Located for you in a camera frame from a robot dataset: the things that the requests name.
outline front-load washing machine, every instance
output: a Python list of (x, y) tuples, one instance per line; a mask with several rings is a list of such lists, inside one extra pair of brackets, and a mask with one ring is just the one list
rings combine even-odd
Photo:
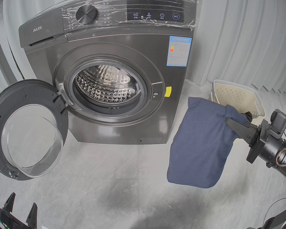
[[(37, 80), (0, 94), (0, 171), (20, 180), (43, 175), (58, 160), (51, 152), (61, 149), (68, 129), (80, 142), (166, 143), (192, 61), (195, 14), (190, 0), (77, 0), (20, 26)], [(22, 117), (35, 125), (38, 117), (46, 120), (51, 138), (62, 139), (48, 144), (52, 156), (44, 154), (37, 168), (19, 166), (9, 151), (14, 122), (28, 123)]]

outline door hinge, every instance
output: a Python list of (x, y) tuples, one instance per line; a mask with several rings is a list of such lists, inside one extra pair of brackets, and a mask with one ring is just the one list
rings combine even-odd
[(65, 92), (65, 87), (63, 83), (59, 83), (58, 89), (59, 91), (57, 92), (57, 94), (63, 97), (63, 99), (65, 100), (65, 106), (67, 107), (68, 105), (73, 105), (72, 101), (69, 99), (67, 93)]

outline laundry basket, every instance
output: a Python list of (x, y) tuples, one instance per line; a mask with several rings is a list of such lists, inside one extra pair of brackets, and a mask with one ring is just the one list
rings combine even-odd
[(224, 80), (215, 80), (212, 85), (210, 100), (226, 106), (231, 105), (240, 113), (250, 111), (252, 124), (260, 125), (265, 118), (265, 109), (258, 93), (241, 84)]

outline energy label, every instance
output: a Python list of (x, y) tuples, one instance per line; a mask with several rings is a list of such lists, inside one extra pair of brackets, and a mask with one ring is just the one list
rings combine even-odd
[(186, 67), (191, 43), (190, 37), (170, 36), (167, 66)]

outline marble floor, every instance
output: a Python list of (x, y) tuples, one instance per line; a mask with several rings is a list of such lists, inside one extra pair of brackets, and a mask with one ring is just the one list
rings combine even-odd
[[(212, 84), (185, 81), (169, 141), (165, 145), (79, 143), (69, 132), (52, 172), (29, 181), (0, 176), (0, 204), (16, 193), (13, 214), (26, 220), (35, 202), (38, 228), (258, 228), (267, 209), (286, 197), (286, 180), (258, 158), (246, 161), (248, 145), (236, 140), (218, 183), (201, 189), (167, 182), (169, 148), (187, 110), (189, 96), (208, 99)], [(258, 91), (269, 120), (286, 112), (286, 94)], [(268, 212), (285, 210), (286, 200)]]

